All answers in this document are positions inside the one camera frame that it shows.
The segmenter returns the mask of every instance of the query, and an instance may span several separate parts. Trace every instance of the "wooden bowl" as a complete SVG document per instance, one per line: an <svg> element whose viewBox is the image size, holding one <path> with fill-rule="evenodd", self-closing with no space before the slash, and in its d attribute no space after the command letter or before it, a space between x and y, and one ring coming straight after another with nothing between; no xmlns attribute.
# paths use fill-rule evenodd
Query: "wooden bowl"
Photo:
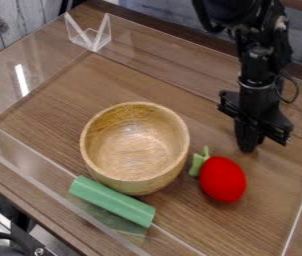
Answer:
<svg viewBox="0 0 302 256"><path fill-rule="evenodd" d="M150 194L177 178L190 145L170 109L130 102L102 111L85 127L81 151L94 178L130 195Z"/></svg>

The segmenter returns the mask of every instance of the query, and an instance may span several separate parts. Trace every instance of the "bowl rim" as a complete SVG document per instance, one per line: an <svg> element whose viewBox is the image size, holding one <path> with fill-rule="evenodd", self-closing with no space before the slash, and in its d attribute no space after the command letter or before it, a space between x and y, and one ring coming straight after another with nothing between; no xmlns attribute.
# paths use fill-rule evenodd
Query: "bowl rim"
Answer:
<svg viewBox="0 0 302 256"><path fill-rule="evenodd" d="M115 108L119 108L122 106L129 106L129 105L147 105L151 107L155 107L158 109L161 109L162 111L167 112L169 114L171 114L171 116L174 116L178 125L181 126L182 130L183 130L183 150L181 151L175 161L173 161L173 163L170 165L167 165L157 174L154 174L151 177L149 176L145 179L138 179L138 180L129 180L129 179L117 179L111 176L107 176L107 172L103 172L103 169L93 162L89 154L87 154L87 150L86 150L86 144L85 144L85 140L86 140L86 136L87 136L87 132L89 129L93 125L93 123L97 121L97 119L109 111L111 111ZM189 153L189 147L190 147L190 133L189 133L189 128L186 125L186 122L183 121L183 119L181 118L181 116L175 113L175 111L173 111L170 108L163 107L162 105L153 103L153 102L143 102L143 101L131 101L131 102L125 102L121 104L117 104L109 108L106 108L105 110L102 110L89 121L89 123L86 124L83 131L82 131L82 135L81 135L81 152L82 152L82 157L85 159L85 162L87 165L90 165L93 171L98 172L101 175L103 175L106 178L109 178L110 180L114 181L125 181L125 182L131 182L131 183L138 183L142 181L149 181L153 180L158 177L162 177L166 173L169 173L179 164L181 161L183 160L183 158L186 158L187 153Z"/></svg>

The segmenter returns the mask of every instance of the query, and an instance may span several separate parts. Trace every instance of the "red ball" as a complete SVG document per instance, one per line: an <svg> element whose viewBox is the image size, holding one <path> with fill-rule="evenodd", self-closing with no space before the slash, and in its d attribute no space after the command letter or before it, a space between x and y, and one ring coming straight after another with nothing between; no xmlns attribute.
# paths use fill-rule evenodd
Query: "red ball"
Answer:
<svg viewBox="0 0 302 256"><path fill-rule="evenodd" d="M199 185L206 195L224 203L236 202L246 190L245 173L226 157L211 157L201 169Z"/></svg>

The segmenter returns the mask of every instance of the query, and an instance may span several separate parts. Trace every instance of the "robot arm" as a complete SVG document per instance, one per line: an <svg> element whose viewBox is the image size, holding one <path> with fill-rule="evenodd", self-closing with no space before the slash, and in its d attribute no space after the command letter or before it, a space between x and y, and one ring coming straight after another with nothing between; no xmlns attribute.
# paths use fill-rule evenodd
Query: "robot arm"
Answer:
<svg viewBox="0 0 302 256"><path fill-rule="evenodd" d="M293 124L280 102L293 50L285 7L280 0L193 0L193 4L205 29L213 33L228 29L237 42L241 91L222 91L218 108L236 120L240 148L253 152L265 137L286 145Z"/></svg>

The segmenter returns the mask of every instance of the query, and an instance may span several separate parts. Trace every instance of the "green foam block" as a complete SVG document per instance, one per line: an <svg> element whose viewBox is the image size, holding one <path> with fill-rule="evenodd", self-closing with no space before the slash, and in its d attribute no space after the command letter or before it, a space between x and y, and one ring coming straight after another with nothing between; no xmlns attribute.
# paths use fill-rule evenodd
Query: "green foam block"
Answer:
<svg viewBox="0 0 302 256"><path fill-rule="evenodd" d="M85 176L73 182L70 193L145 228L151 226L155 208Z"/></svg>

